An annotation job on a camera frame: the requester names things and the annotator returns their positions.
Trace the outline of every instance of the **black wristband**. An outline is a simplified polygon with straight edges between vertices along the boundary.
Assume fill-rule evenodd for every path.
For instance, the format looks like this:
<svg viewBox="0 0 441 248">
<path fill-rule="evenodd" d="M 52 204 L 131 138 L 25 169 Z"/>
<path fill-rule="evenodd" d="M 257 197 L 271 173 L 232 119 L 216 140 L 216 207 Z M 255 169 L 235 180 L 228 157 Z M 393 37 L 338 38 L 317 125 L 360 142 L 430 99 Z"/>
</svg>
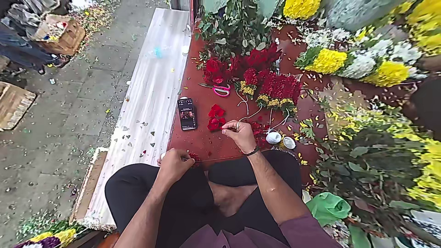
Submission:
<svg viewBox="0 0 441 248">
<path fill-rule="evenodd" d="M 256 146 L 256 148 L 254 148 L 254 151 L 244 154 L 245 157 L 251 156 L 253 154 L 255 154 L 256 152 L 258 152 L 260 150 L 260 147 Z"/>
</svg>

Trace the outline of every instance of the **bare foot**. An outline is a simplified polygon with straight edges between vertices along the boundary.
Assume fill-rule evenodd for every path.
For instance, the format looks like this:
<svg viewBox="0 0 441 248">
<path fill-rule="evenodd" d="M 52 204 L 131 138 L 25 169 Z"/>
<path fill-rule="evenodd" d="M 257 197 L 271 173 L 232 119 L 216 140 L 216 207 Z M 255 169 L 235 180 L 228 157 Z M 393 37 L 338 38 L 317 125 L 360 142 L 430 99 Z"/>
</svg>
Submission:
<svg viewBox="0 0 441 248">
<path fill-rule="evenodd" d="M 230 217 L 239 210 L 243 202 L 256 189 L 257 185 L 229 187 L 208 182 L 213 192 L 214 204 L 226 217 Z"/>
</svg>

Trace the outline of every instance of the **sidewalk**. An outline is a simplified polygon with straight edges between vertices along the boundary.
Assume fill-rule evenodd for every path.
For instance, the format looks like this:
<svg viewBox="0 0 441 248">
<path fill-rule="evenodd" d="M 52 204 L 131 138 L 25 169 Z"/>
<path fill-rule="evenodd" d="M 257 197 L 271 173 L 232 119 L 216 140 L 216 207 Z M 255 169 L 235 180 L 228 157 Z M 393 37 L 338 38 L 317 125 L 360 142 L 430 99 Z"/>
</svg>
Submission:
<svg viewBox="0 0 441 248">
<path fill-rule="evenodd" d="M 156 7 L 167 5 L 122 1 L 110 29 L 95 34 L 87 60 L 24 75 L 37 99 L 14 131 L 0 133 L 0 247 L 15 244 L 21 220 L 33 214 L 69 217 L 90 157 L 110 143 Z"/>
</svg>

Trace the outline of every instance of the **shirt sleeve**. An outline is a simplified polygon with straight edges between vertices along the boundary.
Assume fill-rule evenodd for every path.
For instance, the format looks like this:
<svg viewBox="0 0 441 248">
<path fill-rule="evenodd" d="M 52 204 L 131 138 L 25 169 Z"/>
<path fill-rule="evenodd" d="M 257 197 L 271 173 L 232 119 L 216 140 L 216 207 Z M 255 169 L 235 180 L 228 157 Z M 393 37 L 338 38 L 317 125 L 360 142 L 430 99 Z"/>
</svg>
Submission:
<svg viewBox="0 0 441 248">
<path fill-rule="evenodd" d="M 279 227 L 292 248 L 342 248 L 337 241 L 323 230 L 312 215 L 287 220 Z"/>
</svg>

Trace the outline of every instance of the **white marble slab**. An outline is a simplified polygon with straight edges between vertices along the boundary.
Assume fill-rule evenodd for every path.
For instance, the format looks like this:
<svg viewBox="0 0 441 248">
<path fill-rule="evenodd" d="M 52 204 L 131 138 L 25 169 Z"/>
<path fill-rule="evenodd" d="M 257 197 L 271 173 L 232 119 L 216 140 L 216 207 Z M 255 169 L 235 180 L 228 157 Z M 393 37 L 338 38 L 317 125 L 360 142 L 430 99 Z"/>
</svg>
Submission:
<svg viewBox="0 0 441 248">
<path fill-rule="evenodd" d="M 84 225 L 114 228 L 104 194 L 107 180 L 130 164 L 156 165 L 156 159 L 166 151 L 187 62 L 182 47 L 191 41 L 189 21 L 188 11 L 155 10 L 127 91 L 129 101 L 123 103 L 86 216 L 79 220 Z M 155 48 L 167 48 L 163 58 L 155 57 Z"/>
</svg>

